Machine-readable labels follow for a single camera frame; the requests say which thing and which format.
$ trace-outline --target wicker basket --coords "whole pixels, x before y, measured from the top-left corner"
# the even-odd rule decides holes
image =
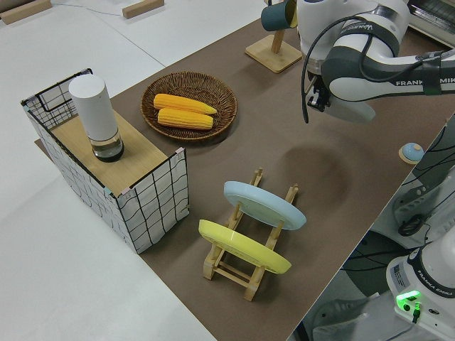
[[[204,102],[217,109],[210,130],[182,129],[158,123],[154,108],[156,94],[173,94]],[[216,78],[199,72],[177,72],[151,83],[142,96],[141,113],[145,121],[163,135],[180,141],[202,141],[224,132],[237,114],[237,99],[232,90]]]

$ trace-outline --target white canister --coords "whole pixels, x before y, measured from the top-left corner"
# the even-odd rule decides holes
[[[124,144],[105,81],[81,75],[70,82],[69,91],[95,156],[104,162],[117,161]]]

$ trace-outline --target green indicator light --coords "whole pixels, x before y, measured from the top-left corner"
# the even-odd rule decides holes
[[[404,305],[406,303],[406,300],[412,301],[412,299],[415,299],[416,297],[420,296],[420,291],[413,290],[408,293],[402,293],[397,296],[397,305],[400,307],[400,309],[404,309]]]

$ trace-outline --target yellow corn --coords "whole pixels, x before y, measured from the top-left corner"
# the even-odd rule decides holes
[[[173,94],[156,94],[154,107],[156,109],[174,108],[206,115],[216,114],[216,109],[206,103]]]
[[[213,117],[173,108],[163,108],[158,112],[158,123],[164,126],[209,130],[213,126]]]

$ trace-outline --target mug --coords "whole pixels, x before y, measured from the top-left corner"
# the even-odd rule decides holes
[[[262,27],[266,31],[280,31],[296,27],[296,8],[296,0],[284,0],[275,5],[272,5],[272,1],[269,0],[269,6],[265,7],[261,13]]]

